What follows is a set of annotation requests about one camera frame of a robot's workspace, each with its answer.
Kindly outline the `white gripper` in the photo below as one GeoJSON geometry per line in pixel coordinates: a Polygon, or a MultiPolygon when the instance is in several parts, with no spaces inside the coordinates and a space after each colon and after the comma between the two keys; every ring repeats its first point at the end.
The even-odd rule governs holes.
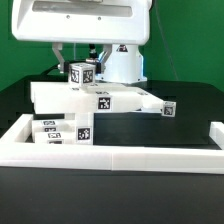
{"type": "Polygon", "coordinates": [[[54,42],[61,73],[70,69],[62,43],[105,44],[96,62],[103,74],[111,44],[147,42],[151,6],[152,0],[13,0],[12,33],[18,40],[54,42]]]}

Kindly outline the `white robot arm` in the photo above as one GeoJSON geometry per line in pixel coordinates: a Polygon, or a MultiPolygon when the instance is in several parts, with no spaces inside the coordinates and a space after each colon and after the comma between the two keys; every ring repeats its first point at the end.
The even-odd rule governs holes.
{"type": "Polygon", "coordinates": [[[18,40],[50,42],[60,70],[65,43],[101,44],[97,78],[106,82],[144,80],[138,47],[150,35],[153,0],[13,0],[12,34],[18,40]]]}

